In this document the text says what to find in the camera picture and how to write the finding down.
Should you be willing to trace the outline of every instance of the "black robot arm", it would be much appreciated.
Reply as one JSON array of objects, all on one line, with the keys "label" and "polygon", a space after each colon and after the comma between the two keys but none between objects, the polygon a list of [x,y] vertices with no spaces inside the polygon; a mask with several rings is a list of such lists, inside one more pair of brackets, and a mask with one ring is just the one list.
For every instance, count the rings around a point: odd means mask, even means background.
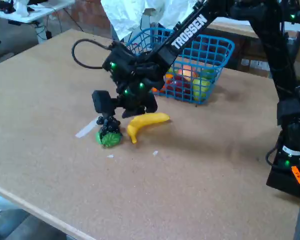
[{"label": "black robot arm", "polygon": [[[293,6],[288,11],[277,0],[207,0],[197,2],[193,12],[174,27],[174,32],[151,51],[135,55],[120,42],[113,42],[102,67],[111,72],[118,96],[111,98],[106,91],[92,94],[95,110],[105,118],[115,119],[115,109],[125,109],[122,117],[151,113],[157,110],[151,88],[161,89],[164,75],[183,49],[217,17],[248,20],[260,38],[268,59],[270,72],[279,98],[277,123],[282,131],[267,156],[272,166],[267,184],[300,197],[300,184],[291,166],[300,171],[300,82],[290,59],[287,39],[280,23],[300,19],[300,10]],[[275,154],[274,162],[269,155]]]}]

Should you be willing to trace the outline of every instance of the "banana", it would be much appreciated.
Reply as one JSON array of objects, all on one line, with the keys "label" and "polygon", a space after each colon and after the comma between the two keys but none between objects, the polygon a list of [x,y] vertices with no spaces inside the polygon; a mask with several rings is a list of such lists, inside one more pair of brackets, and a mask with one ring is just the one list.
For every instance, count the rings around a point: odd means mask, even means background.
[{"label": "banana", "polygon": [[126,131],[128,135],[131,138],[131,141],[133,144],[137,143],[136,135],[144,126],[152,125],[152,124],[158,124],[163,123],[170,120],[169,115],[162,113],[162,112],[156,112],[156,113],[146,113],[143,115],[139,115],[134,117],[134,119],[131,120],[129,123]]}]

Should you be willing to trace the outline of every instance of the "blue plastic basket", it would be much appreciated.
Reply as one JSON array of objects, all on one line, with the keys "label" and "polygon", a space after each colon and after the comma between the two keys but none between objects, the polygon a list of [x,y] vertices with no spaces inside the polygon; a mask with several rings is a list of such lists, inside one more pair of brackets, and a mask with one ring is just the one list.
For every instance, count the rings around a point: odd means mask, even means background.
[{"label": "blue plastic basket", "polygon": [[[147,28],[127,43],[133,53],[150,51],[173,31]],[[165,85],[155,95],[203,104],[214,89],[223,67],[227,64],[235,44],[223,37],[199,35],[174,61],[164,77]]]}]

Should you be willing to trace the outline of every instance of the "orange label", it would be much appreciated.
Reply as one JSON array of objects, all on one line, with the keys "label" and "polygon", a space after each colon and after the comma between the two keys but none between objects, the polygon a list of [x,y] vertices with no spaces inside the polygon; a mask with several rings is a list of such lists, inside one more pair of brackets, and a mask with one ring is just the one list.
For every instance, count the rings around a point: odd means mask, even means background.
[{"label": "orange label", "polygon": [[292,169],[293,175],[295,176],[295,179],[300,184],[300,171],[299,171],[299,169],[296,166],[292,166],[291,169]]}]

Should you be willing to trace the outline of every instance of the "brick wall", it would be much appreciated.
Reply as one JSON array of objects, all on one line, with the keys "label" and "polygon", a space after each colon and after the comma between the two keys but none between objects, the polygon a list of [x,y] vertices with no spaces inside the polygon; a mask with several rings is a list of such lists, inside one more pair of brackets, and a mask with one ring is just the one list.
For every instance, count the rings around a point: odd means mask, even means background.
[{"label": "brick wall", "polygon": [[[110,22],[101,5],[101,0],[76,0],[75,4],[67,11],[79,24],[110,29]],[[60,11],[59,16],[62,21],[71,21],[64,11]]]}]

